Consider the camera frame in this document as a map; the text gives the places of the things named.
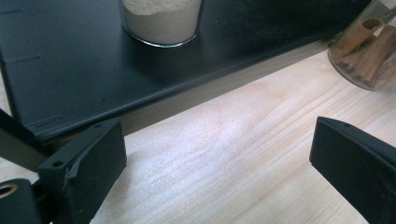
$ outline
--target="black clamp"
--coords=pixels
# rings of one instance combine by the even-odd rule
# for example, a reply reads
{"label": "black clamp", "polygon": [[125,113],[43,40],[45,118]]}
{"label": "black clamp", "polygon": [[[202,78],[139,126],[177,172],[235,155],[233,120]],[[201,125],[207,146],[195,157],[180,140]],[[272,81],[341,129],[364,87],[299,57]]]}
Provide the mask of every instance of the black clamp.
{"label": "black clamp", "polygon": [[[1,113],[2,121],[13,122]],[[0,183],[0,223],[89,223],[126,166],[120,121],[95,124],[50,156],[23,127],[3,124],[0,156],[35,170],[39,180]],[[27,132],[21,138],[10,127]]]}
{"label": "black clamp", "polygon": [[396,148],[342,121],[318,118],[312,165],[370,223],[396,223]]}

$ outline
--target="glass jar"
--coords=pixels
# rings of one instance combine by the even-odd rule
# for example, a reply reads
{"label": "glass jar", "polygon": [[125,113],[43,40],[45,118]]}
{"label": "glass jar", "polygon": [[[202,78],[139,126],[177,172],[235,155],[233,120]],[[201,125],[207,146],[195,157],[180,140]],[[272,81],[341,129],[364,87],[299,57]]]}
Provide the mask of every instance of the glass jar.
{"label": "glass jar", "polygon": [[181,46],[195,38],[203,0],[119,0],[123,27],[155,47]]}
{"label": "glass jar", "polygon": [[396,0],[374,0],[329,47],[334,68],[366,90],[396,82]]}

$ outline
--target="light wood tabletop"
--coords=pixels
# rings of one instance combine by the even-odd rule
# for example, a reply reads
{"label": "light wood tabletop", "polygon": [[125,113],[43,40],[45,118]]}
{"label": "light wood tabletop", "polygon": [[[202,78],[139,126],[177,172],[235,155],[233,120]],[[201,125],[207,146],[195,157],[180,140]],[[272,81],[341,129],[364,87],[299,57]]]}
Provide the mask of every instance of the light wood tabletop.
{"label": "light wood tabletop", "polygon": [[[311,166],[315,124],[339,119],[396,146],[395,93],[350,84],[323,51],[131,133],[92,223],[366,223]],[[9,113],[3,85],[0,100]],[[0,182],[13,178],[37,180],[0,159]]]}

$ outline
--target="black shelf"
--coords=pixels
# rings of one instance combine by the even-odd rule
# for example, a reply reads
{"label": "black shelf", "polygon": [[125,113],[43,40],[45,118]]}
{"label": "black shelf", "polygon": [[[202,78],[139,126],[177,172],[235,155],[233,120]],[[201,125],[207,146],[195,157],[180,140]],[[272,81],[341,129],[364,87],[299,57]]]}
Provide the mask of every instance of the black shelf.
{"label": "black shelf", "polygon": [[198,36],[158,49],[123,31],[115,0],[0,0],[11,111],[48,143],[337,34],[370,2],[205,1]]}

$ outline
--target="cinnamon stick jar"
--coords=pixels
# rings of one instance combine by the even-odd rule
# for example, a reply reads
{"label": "cinnamon stick jar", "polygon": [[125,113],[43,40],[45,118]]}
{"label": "cinnamon stick jar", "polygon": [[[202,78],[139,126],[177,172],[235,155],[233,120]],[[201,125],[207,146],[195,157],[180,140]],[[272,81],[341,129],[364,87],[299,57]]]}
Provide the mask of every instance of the cinnamon stick jar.
{"label": "cinnamon stick jar", "polygon": [[396,0],[374,0],[329,47],[334,68],[366,90],[396,83]]}

